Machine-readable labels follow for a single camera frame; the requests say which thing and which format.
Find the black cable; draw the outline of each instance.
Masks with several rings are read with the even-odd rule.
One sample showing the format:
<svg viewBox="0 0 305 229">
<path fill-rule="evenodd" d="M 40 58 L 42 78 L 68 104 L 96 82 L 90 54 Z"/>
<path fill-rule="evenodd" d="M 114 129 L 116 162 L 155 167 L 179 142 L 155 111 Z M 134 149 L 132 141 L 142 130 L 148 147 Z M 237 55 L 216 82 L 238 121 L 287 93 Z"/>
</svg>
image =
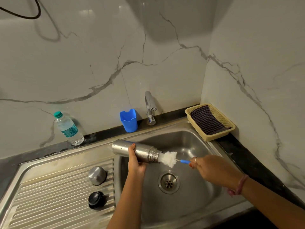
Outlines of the black cable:
<svg viewBox="0 0 305 229">
<path fill-rule="evenodd" d="M 27 17 L 27 16 L 22 16 L 22 15 L 19 15 L 19 14 L 15 14 L 15 13 L 13 13 L 13 12 L 11 12 L 11 11 L 5 9 L 5 8 L 2 8 L 1 6 L 0 6 L 0 9 L 3 10 L 3 11 L 5 11 L 5 12 L 7 12 L 7 13 L 9 13 L 9 14 L 12 14 L 12 15 L 14 15 L 14 16 L 20 17 L 20 18 L 25 18 L 25 19 L 37 19 L 37 18 L 39 18 L 40 15 L 41 15 L 41 9 L 40 9 L 40 5 L 39 5 L 38 1 L 35 0 L 35 2 L 36 2 L 36 5 L 37 5 L 37 7 L 38 7 L 38 14 L 37 14 L 36 16 L 34 16 L 34 17 Z"/>
</svg>

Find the bracelet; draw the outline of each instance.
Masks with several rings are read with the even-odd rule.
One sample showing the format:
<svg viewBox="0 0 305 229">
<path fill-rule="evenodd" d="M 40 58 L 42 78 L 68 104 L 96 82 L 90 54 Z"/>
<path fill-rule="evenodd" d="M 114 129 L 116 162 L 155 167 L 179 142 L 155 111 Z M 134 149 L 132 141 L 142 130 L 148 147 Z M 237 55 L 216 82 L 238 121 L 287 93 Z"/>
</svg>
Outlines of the bracelet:
<svg viewBox="0 0 305 229">
<path fill-rule="evenodd" d="M 246 181 L 246 179 L 249 177 L 249 175 L 244 175 L 238 182 L 238 186 L 237 186 L 237 189 L 236 191 L 234 190 L 231 190 L 231 189 L 227 189 L 227 193 L 233 197 L 234 195 L 240 195 L 241 192 L 242 192 L 242 187 L 244 186 L 244 183 Z"/>
</svg>

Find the sink drain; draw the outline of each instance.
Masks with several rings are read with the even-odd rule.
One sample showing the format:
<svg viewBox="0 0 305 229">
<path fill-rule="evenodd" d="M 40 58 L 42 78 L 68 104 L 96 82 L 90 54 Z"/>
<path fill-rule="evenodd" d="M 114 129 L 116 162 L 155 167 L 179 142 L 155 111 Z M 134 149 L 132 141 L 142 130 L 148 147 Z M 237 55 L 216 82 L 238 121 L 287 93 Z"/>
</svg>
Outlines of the sink drain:
<svg viewBox="0 0 305 229">
<path fill-rule="evenodd" d="M 167 170 L 159 176 L 158 185 L 162 192 L 173 194 L 179 189 L 180 180 L 177 174 L 171 170 Z"/>
</svg>

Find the yellow plastic basket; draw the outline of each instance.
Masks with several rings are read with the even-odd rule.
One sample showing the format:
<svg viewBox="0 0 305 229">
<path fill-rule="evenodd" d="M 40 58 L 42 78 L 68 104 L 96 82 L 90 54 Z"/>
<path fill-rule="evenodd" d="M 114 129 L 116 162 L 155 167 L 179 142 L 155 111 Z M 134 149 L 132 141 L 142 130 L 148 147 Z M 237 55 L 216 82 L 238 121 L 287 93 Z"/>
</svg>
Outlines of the yellow plastic basket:
<svg viewBox="0 0 305 229">
<path fill-rule="evenodd" d="M 195 121 L 192 119 L 191 117 L 191 112 L 194 111 L 197 108 L 200 108 L 202 106 L 208 105 L 209 109 L 212 113 L 212 115 L 220 122 L 222 123 L 225 127 L 230 129 L 225 130 L 223 132 L 219 132 L 219 133 L 215 133 L 213 135 L 206 135 L 201 128 L 195 123 Z M 235 129 L 235 124 L 233 124 L 232 121 L 230 121 L 228 118 L 226 118 L 225 115 L 223 115 L 220 111 L 218 111 L 217 108 L 215 108 L 212 104 L 200 104 L 200 105 L 196 105 L 194 107 L 190 107 L 187 108 L 185 110 L 186 115 L 188 116 L 188 120 L 189 122 L 192 124 L 192 126 L 196 129 L 197 133 L 199 133 L 199 135 L 202 137 L 202 139 L 204 139 L 205 141 L 211 141 L 211 140 L 215 140 L 217 138 L 220 138 L 222 136 L 228 135 L 229 132 L 233 131 Z"/>
</svg>

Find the person's left hand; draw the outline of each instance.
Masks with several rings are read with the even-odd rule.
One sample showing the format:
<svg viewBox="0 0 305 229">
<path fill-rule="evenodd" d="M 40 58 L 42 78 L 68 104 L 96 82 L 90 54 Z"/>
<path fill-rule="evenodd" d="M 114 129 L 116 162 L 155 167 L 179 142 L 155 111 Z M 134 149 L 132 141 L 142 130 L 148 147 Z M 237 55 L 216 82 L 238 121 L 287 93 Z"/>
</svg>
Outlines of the person's left hand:
<svg viewBox="0 0 305 229">
<path fill-rule="evenodd" d="M 135 143 L 128 147 L 129 152 L 129 162 L 128 162 L 128 172 L 134 173 L 136 175 L 144 176 L 147 163 L 138 162 L 135 155 Z"/>
</svg>

